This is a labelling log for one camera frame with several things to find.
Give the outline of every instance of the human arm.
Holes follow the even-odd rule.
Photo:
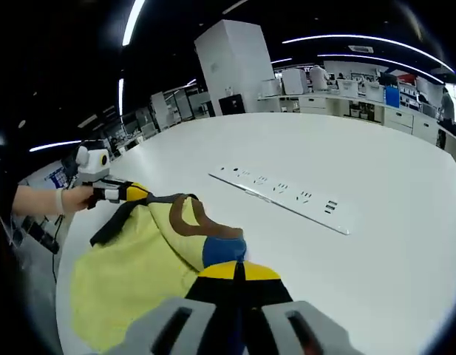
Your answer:
[[[17,215],[59,215],[58,193],[55,189],[39,190],[30,186],[18,186],[13,201],[13,212]],[[62,191],[62,205],[65,213],[77,212],[88,207],[88,199],[93,195],[90,186],[77,186]]]

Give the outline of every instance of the human hand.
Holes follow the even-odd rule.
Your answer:
[[[62,191],[62,204],[66,213],[78,212],[88,207],[89,198],[93,196],[91,186],[77,186]]]

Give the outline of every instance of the blue container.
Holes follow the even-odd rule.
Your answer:
[[[385,87],[385,104],[400,107],[400,92],[396,87]]]

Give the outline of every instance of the black ceiling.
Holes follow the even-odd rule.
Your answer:
[[[420,48],[456,69],[456,12],[423,1],[146,0],[129,46],[121,42],[133,0],[27,1],[12,13],[0,39],[0,121],[15,127],[24,149],[85,138],[77,125],[117,104],[125,78],[125,112],[146,106],[152,93],[203,82],[194,39],[222,18],[262,27],[272,60],[317,60],[365,44],[375,55],[424,71],[438,65],[404,48],[365,40],[282,41],[330,33],[380,36]]]

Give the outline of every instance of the power strip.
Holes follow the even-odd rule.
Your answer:
[[[298,187],[287,181],[232,166],[219,166],[209,175],[339,233],[352,233],[355,221],[353,206],[312,186]]]

